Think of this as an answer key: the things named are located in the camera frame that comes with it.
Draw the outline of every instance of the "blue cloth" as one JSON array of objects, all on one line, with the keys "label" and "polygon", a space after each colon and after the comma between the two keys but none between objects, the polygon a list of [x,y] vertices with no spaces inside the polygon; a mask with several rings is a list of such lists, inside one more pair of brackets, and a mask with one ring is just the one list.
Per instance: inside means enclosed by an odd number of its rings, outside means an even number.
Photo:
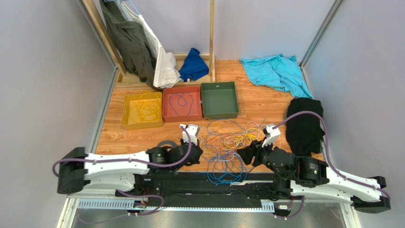
[{"label": "blue cloth", "polygon": [[182,68],[179,70],[180,78],[187,81],[188,78],[197,80],[209,72],[207,64],[200,56],[200,52],[192,48],[188,53]]},{"label": "blue cloth", "polygon": [[293,97],[313,98],[308,90],[295,56],[282,54],[257,59],[241,59],[250,82],[278,91],[290,92]]}]

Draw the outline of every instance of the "wooden frame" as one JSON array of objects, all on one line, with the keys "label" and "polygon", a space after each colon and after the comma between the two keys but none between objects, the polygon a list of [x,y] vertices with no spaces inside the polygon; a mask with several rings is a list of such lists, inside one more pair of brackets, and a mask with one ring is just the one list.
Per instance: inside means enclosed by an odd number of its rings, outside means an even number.
[{"label": "wooden frame", "polygon": [[[89,18],[91,19],[92,23],[94,24],[97,33],[100,35],[101,40],[105,44],[107,51],[109,52],[115,65],[118,68],[119,73],[117,76],[116,86],[126,87],[128,85],[132,85],[132,87],[133,87],[133,85],[135,84],[136,87],[145,87],[146,83],[140,82],[139,79],[136,80],[134,75],[129,74],[126,71],[124,62],[122,61],[122,58],[119,55],[93,0],[81,0],[81,1],[83,2],[83,6],[84,6],[87,14],[89,15]],[[209,52],[209,54],[200,54],[201,57],[203,58],[203,60],[205,62],[207,62],[207,65],[209,66],[209,69],[210,69],[209,74],[200,78],[197,81],[186,82],[186,83],[179,82],[175,86],[199,85],[202,82],[215,82],[215,56],[213,53],[214,6],[215,6],[215,0],[210,0],[210,52]],[[176,60],[177,60],[176,68],[180,69],[184,63],[184,59],[186,58],[187,54],[175,54],[174,56],[176,57]]]}]

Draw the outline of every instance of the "yellow bin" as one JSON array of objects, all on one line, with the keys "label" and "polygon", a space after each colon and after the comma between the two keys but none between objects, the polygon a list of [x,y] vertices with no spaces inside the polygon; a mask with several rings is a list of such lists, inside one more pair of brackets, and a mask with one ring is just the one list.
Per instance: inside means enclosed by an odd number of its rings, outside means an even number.
[{"label": "yellow bin", "polygon": [[121,125],[126,130],[163,126],[162,93],[125,95]]}]

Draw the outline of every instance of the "gray wall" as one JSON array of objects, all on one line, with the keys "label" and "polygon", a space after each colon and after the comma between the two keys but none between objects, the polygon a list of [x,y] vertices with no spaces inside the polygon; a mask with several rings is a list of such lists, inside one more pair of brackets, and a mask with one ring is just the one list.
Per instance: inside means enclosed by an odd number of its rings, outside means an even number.
[{"label": "gray wall", "polygon": [[51,166],[89,147],[113,66],[75,0],[4,1],[0,21],[1,227],[55,227]]},{"label": "gray wall", "polygon": [[[132,0],[168,52],[209,52],[209,0]],[[301,61],[333,0],[216,0],[216,59],[284,53]]]},{"label": "gray wall", "polygon": [[365,228],[404,227],[405,1],[345,1],[309,62],[338,168],[386,177],[392,210]]}]

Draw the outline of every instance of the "green bin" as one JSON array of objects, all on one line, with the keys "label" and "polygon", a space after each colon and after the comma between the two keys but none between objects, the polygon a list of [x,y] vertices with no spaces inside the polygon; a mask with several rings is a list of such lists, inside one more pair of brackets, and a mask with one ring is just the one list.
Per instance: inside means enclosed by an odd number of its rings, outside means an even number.
[{"label": "green bin", "polygon": [[234,82],[201,83],[202,113],[209,119],[238,117],[239,106]]}]

